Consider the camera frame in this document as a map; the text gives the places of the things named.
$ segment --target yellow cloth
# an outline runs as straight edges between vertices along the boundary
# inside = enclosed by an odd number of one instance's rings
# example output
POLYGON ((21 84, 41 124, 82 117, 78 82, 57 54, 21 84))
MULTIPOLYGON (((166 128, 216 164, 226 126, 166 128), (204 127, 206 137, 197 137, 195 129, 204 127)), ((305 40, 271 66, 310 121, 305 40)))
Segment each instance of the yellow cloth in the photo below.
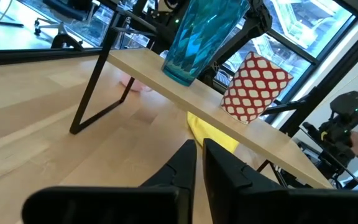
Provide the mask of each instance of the yellow cloth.
POLYGON ((234 153, 239 145, 239 142, 190 112, 187 112, 187 123, 200 145, 203 145, 204 138, 210 138, 231 153, 234 153))

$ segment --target turquoise tumbler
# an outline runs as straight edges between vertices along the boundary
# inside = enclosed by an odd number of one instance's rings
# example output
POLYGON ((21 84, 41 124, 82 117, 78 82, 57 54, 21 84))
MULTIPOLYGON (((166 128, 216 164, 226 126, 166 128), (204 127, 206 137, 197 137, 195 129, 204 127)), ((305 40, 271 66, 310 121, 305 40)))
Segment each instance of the turquoise tumbler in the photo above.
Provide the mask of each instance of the turquoise tumbler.
POLYGON ((248 0, 191 0, 162 71, 190 86, 248 9, 248 0))

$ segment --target wooden table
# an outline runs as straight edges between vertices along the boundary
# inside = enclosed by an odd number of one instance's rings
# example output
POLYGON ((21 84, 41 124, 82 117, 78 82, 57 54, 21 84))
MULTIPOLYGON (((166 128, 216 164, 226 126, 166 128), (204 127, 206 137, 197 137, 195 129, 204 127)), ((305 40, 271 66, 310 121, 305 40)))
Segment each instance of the wooden table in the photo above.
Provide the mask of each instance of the wooden table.
POLYGON ((220 93, 199 80, 189 87, 172 80, 161 71, 164 59, 151 50, 113 50, 107 61, 312 187, 332 187, 291 138, 261 119, 238 122, 220 108, 220 93))

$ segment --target paper cup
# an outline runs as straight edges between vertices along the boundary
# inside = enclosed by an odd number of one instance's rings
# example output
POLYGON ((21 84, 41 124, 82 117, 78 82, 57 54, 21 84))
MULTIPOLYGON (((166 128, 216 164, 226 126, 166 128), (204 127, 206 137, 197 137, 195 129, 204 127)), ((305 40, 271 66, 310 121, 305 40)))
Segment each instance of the paper cup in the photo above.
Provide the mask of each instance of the paper cup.
POLYGON ((224 93, 221 107, 248 124, 271 105, 293 76, 255 52, 249 52, 224 93))

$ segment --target office chair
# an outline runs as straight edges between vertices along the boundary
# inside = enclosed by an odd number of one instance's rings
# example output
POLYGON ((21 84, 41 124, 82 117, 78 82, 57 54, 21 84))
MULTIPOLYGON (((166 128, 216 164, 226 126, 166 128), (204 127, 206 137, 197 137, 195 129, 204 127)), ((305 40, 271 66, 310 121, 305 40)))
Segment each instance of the office chair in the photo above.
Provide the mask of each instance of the office chair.
POLYGON ((36 26, 35 35, 40 35, 41 28, 57 28, 58 34, 67 34, 65 22, 88 21, 90 23, 92 15, 100 6, 100 2, 95 0, 68 0, 67 3, 62 0, 43 0, 42 2, 49 6, 53 15, 61 22, 37 18, 34 23, 36 26), (49 25, 40 26, 39 21, 44 21, 49 25))

